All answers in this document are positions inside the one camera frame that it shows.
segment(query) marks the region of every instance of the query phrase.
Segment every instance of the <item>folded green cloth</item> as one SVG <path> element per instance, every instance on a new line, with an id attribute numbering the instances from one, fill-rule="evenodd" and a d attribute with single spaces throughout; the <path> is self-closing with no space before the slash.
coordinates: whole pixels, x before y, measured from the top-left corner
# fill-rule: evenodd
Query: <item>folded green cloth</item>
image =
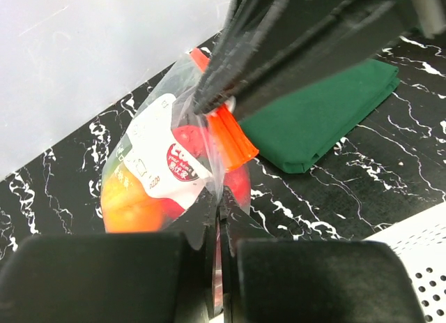
<path id="1" fill-rule="evenodd" d="M 398 68 L 368 60 L 276 100 L 241 122 L 260 154 L 303 173 L 398 86 Z"/>

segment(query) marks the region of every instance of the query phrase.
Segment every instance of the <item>white label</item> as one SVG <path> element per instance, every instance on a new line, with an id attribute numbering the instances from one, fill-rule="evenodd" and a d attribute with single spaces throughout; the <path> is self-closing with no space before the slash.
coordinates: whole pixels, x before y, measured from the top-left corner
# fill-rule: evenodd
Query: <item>white label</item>
<path id="1" fill-rule="evenodd" d="M 141 182 L 147 195 L 170 198 L 188 209 L 212 174 L 171 131 L 173 94 L 164 94 L 135 117 L 127 129 L 132 150 L 124 164 Z"/>

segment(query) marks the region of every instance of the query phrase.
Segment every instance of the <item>orange fruit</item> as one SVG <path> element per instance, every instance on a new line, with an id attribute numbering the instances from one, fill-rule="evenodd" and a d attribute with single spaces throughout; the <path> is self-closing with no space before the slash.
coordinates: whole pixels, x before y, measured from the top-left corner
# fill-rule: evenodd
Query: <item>orange fruit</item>
<path id="1" fill-rule="evenodd" d="M 161 200 L 147 195 L 141 182 L 124 164 L 105 180 L 101 193 L 107 232 L 152 232 L 161 229 Z"/>

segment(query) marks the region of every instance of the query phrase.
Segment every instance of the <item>white backdrop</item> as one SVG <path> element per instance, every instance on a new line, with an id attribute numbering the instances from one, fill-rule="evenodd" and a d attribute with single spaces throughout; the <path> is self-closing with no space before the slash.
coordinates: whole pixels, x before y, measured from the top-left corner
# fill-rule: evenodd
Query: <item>white backdrop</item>
<path id="1" fill-rule="evenodd" d="M 0 179 L 219 31 L 229 0 L 0 0 Z"/>

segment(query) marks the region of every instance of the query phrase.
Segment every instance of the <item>green towel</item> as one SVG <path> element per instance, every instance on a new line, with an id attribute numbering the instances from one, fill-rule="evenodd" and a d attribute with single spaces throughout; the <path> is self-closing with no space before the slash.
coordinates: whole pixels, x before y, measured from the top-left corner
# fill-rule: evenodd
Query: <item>green towel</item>
<path id="1" fill-rule="evenodd" d="M 276 100 L 242 129 L 264 158 L 286 173 L 303 173 L 395 90 L 397 73 L 368 60 Z"/>

